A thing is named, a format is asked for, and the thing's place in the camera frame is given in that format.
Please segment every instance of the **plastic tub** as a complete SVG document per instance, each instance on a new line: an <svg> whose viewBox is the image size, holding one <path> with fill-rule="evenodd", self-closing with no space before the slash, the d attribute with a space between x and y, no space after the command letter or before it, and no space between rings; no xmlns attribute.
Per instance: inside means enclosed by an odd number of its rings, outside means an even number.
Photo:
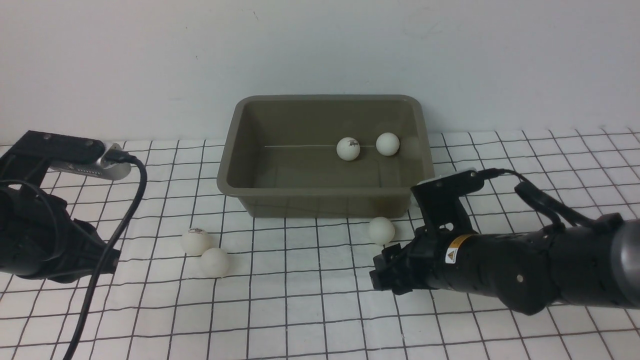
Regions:
<svg viewBox="0 0 640 360"><path fill-rule="evenodd" d="M376 139L391 132L400 150L386 157ZM360 142L354 161L335 147ZM403 95L255 96L237 106L218 188L254 217L401 217L409 187L433 177L422 108Z"/></svg>

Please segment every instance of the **ping pong ball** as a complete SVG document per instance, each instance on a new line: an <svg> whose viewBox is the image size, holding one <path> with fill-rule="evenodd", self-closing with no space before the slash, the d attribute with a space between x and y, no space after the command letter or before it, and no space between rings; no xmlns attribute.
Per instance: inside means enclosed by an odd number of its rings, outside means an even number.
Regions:
<svg viewBox="0 0 640 360"><path fill-rule="evenodd" d="M187 255L200 256L213 246L213 238L206 231L194 227L182 235L180 246Z"/></svg>
<svg viewBox="0 0 640 360"><path fill-rule="evenodd" d="M200 268L209 277L224 277L229 270L229 255L222 249L212 247L200 256Z"/></svg>
<svg viewBox="0 0 640 360"><path fill-rule="evenodd" d="M378 245L384 245L393 240L396 229L387 218L377 217L369 223L369 238Z"/></svg>
<svg viewBox="0 0 640 360"><path fill-rule="evenodd" d="M376 149L384 156L391 156L400 149L400 140L392 133L384 133L376 140Z"/></svg>
<svg viewBox="0 0 640 360"><path fill-rule="evenodd" d="M360 143L354 138L344 138L338 142L336 152L344 161L355 160L360 155Z"/></svg>

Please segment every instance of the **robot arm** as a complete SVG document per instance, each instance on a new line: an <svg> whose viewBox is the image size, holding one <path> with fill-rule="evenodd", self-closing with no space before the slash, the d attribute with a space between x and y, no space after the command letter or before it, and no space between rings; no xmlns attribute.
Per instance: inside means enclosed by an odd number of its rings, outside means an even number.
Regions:
<svg viewBox="0 0 640 360"><path fill-rule="evenodd" d="M552 224L529 234L478 234L459 197L514 174L516 193ZM370 272L376 290L448 289L497 297L533 315L559 301L640 307L640 220L592 220L510 170L467 170L412 188L425 225L404 248L387 247ZM573 227L565 227L563 217Z"/></svg>
<svg viewBox="0 0 640 360"><path fill-rule="evenodd" d="M39 186L49 167L122 179L131 165L109 158L120 150L115 143L28 131L0 158L0 271L63 283L92 273L106 244L94 226L70 218L65 200ZM100 272L113 274L120 251L107 256Z"/></svg>

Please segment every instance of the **table surface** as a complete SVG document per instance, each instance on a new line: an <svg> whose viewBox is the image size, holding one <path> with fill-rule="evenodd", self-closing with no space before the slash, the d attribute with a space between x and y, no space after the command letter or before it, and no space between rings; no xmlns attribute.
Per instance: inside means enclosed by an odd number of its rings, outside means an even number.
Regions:
<svg viewBox="0 0 640 360"><path fill-rule="evenodd" d="M433 134L435 172L513 168L590 217L640 215L640 134L629 129ZM450 291L373 291L381 247L367 219L253 219L222 195L223 140L135 141L147 164L145 200L118 248L115 275L100 278L76 359L636 359L640 311L554 305L534 316L498 300ZM108 238L139 173L103 181L51 172L43 188ZM492 180L463 199L482 233L542 226ZM422 225L417 209L394 219L396 240ZM179 236L214 234L230 274L208 279ZM72 284L0 274L0 359L61 359L88 279Z"/></svg>

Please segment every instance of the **warning label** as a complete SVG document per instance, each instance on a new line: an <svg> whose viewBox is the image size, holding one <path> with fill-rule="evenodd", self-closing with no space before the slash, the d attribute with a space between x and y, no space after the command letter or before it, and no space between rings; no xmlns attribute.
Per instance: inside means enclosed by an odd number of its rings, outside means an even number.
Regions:
<svg viewBox="0 0 640 360"><path fill-rule="evenodd" d="M456 258L458 257L458 249L460 248L460 245L462 245L462 243L465 242L465 240L470 238L471 236L473 236L473 234L461 235L455 238L449 244L447 251L445 251L445 257L444 257L445 264L456 263Z"/></svg>

